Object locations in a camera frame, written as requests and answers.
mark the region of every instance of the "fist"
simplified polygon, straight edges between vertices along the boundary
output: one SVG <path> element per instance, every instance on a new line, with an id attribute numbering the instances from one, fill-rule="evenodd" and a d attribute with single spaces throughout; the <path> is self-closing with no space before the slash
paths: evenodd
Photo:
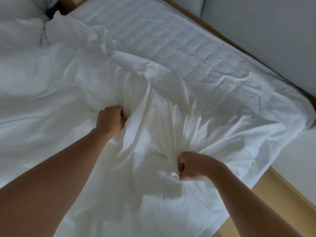
<path id="1" fill-rule="evenodd" d="M 179 177 L 181 180 L 202 180 L 208 175 L 212 161 L 208 155 L 196 152 L 183 152 L 178 157 Z"/>
<path id="2" fill-rule="evenodd" d="M 112 138 L 125 126 L 126 120 L 123 107 L 120 105 L 106 107 L 99 112 L 96 130 Z"/>

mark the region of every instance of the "white duvet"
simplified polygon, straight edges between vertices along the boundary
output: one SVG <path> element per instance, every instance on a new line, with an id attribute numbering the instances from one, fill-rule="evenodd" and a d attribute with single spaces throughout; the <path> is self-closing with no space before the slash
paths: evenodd
<path id="1" fill-rule="evenodd" d="M 129 115 L 55 236 L 199 236 L 225 207 L 211 182 L 179 180 L 178 155 L 211 155 L 241 179 L 264 143 L 274 155 L 286 144 L 282 123 L 203 108 L 196 87 L 127 53 L 102 26 L 57 14 L 0 32 L 1 186 L 87 134 L 100 109 Z"/>

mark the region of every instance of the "forearm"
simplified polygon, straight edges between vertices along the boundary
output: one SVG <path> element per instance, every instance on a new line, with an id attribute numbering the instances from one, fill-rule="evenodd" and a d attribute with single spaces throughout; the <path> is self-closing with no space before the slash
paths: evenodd
<path id="1" fill-rule="evenodd" d="M 111 135 L 88 135 L 0 189 L 0 236 L 53 236 Z"/>
<path id="2" fill-rule="evenodd" d="M 301 236 L 244 185 L 223 163 L 211 160 L 207 177 L 214 183 L 242 237 Z"/>

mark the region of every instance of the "person's left hand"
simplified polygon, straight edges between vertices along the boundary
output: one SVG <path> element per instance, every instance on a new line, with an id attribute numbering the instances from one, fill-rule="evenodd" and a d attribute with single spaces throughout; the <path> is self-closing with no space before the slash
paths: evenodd
<path id="1" fill-rule="evenodd" d="M 120 105 L 106 107 L 99 112 L 95 129 L 112 138 L 125 126 L 126 120 L 127 118 L 124 115 L 123 107 Z"/>

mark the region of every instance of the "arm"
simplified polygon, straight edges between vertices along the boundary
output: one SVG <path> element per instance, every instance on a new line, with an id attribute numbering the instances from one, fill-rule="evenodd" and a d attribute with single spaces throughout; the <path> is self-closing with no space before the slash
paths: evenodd
<path id="1" fill-rule="evenodd" d="M 242 237 L 302 237 L 220 161 L 184 152 L 178 158 L 178 167 L 182 180 L 207 177 L 213 182 Z"/>
<path id="2" fill-rule="evenodd" d="M 125 121 L 122 107 L 105 108 L 88 135 L 0 189 L 0 236 L 53 236 Z"/>

